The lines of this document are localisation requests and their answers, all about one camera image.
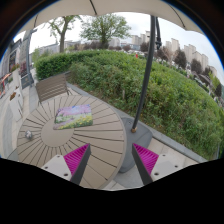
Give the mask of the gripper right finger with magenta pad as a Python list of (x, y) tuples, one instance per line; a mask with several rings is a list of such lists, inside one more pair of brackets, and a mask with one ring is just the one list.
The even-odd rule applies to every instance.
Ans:
[(132, 144), (132, 155), (144, 185), (182, 169), (171, 155), (158, 155), (135, 143)]

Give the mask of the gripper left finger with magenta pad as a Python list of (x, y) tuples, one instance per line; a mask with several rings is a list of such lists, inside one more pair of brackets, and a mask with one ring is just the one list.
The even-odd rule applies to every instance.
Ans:
[(90, 155), (90, 145), (85, 144), (65, 156), (55, 155), (42, 169), (79, 185)]

